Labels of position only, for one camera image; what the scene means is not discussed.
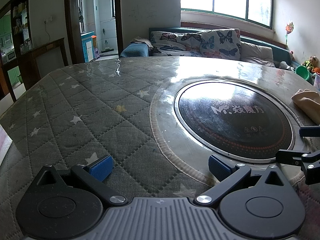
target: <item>butterfly print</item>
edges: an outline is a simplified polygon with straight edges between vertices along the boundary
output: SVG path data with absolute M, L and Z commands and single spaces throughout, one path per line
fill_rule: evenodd
M 191 57 L 201 57 L 201 53 L 198 51 L 190 51 Z
M 196 39 L 197 41 L 201 41 L 201 35 L 198 33 L 187 33 L 182 36 L 181 41 Z
M 208 47 L 210 49 L 213 49 L 214 48 L 214 36 L 211 36 L 207 41 L 205 39 L 201 39 L 200 45 L 203 49 L 207 49 Z
M 177 46 L 169 46 L 169 45 L 164 45 L 163 47 L 160 47 L 161 50 L 182 50 L 183 49 L 180 49 L 179 47 Z
M 200 49 L 198 46 L 190 46 L 189 44 L 186 44 L 186 51 L 199 51 L 200 52 Z
M 172 34 L 172 33 L 162 33 L 162 36 L 160 37 L 160 40 L 166 40 L 166 41 L 173 41 L 173 42 L 177 42 L 176 39 L 176 35 Z
M 229 56 L 235 56 L 238 49 L 237 48 L 234 48 L 232 50 L 219 49 L 219 51 L 229 57 Z
M 212 58 L 221 58 L 220 56 L 220 52 L 218 51 L 206 51 L 203 53 L 204 55 L 206 55 L 207 57 L 212 57 Z
M 239 29 L 236 29 L 236 33 L 237 33 L 237 37 L 238 39 L 240 38 L 240 30 Z
M 161 51 L 159 51 L 157 47 L 153 47 L 152 53 L 161 53 Z
M 156 40 L 155 40 L 155 38 L 153 36 L 154 36 L 153 33 L 151 33 L 150 34 L 150 41 L 151 41 L 152 44 L 156 43 Z
M 237 47 L 239 49 L 239 53 L 241 54 L 241 45 L 239 43 L 237 43 Z
M 220 38 L 220 44 L 223 44 L 225 40 L 228 40 L 230 43 L 233 43 L 232 40 L 232 31 L 228 31 L 227 35 L 223 35 L 221 32 L 217 31 L 217 34 Z

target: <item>metal screw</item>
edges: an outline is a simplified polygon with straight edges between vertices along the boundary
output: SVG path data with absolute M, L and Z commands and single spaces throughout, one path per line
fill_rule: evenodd
M 207 203 L 210 203 L 210 202 L 212 201 L 212 197 L 207 196 L 207 195 L 201 195 L 201 196 L 198 196 L 198 197 L 196 198 L 196 200 L 197 200 L 199 203 L 207 204 Z
M 112 203 L 123 203 L 125 201 L 125 197 L 116 195 L 110 197 L 109 200 Z

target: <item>blue gripper pad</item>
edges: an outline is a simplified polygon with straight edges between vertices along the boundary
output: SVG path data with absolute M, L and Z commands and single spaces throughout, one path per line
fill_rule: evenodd
M 84 169 L 97 180 L 103 181 L 111 172 L 113 168 L 113 160 L 110 155 L 104 155 L 95 162 L 87 165 Z
M 232 174 L 231 167 L 227 166 L 213 155 L 209 157 L 208 165 L 209 171 L 218 179 L 218 181 L 223 181 Z

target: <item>window frame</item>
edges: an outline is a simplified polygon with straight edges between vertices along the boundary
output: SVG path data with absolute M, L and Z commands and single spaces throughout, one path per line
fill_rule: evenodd
M 212 0 L 212 11 L 206 11 L 206 10 L 199 10 L 199 9 L 188 9 L 188 8 L 181 8 L 181 11 L 193 11 L 193 12 L 204 12 L 204 13 L 210 13 L 210 14 L 215 14 L 215 15 L 220 15 L 220 16 L 225 16 L 225 17 L 230 17 L 233 19 L 238 19 L 238 20 L 243 20 L 249 23 L 253 23 L 256 25 L 260 25 L 262 27 L 265 27 L 267 29 L 272 29 L 273 27 L 273 13 L 274 13 L 274 0 L 271 0 L 271 16 L 270 16 L 270 26 L 253 21 L 248 19 L 248 14 L 249 14 L 249 0 L 246 0 L 246 8 L 245 8 L 245 18 L 240 18 L 240 17 L 236 17 L 233 15 L 228 15 L 228 14 L 223 14 L 223 13 L 217 13 L 214 12 L 214 0 Z
M 112 18 L 116 18 L 116 13 L 115 13 L 115 0 L 111 0 L 111 13 L 112 13 Z

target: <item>yellow star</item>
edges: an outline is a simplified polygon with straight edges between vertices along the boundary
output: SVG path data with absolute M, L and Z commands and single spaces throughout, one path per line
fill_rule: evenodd
M 119 105 L 117 105 L 117 107 L 115 108 L 115 110 L 116 110 L 118 113 L 127 111 L 127 109 L 125 109 L 124 106 L 119 106 Z

